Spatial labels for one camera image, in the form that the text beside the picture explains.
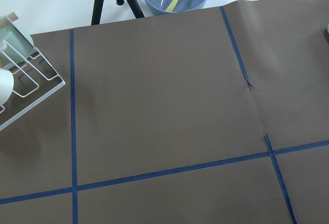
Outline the mint cup on rack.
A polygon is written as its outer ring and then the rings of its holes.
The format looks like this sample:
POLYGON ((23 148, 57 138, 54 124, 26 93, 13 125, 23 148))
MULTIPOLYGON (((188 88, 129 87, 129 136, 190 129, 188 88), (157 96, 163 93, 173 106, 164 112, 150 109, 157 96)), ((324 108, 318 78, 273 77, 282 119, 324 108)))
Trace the mint cup on rack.
POLYGON ((12 48, 7 46, 4 53, 17 64, 24 61, 18 53, 20 53, 25 59, 28 59, 36 52, 34 50, 34 42, 31 36, 21 32, 13 24, 9 23, 8 25, 1 27, 1 41, 2 40, 12 46, 12 48))

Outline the white cup on rack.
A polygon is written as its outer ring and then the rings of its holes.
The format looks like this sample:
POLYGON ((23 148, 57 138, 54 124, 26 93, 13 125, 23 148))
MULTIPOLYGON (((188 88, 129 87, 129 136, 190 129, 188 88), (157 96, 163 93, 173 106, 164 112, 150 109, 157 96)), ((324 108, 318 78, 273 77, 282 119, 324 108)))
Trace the white cup on rack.
POLYGON ((11 71, 2 69, 1 68, 1 77, 0 77, 1 85, 0 85, 0 91, 1 91, 1 105, 5 104, 7 100, 10 98, 13 87, 14 87, 14 78, 11 71))

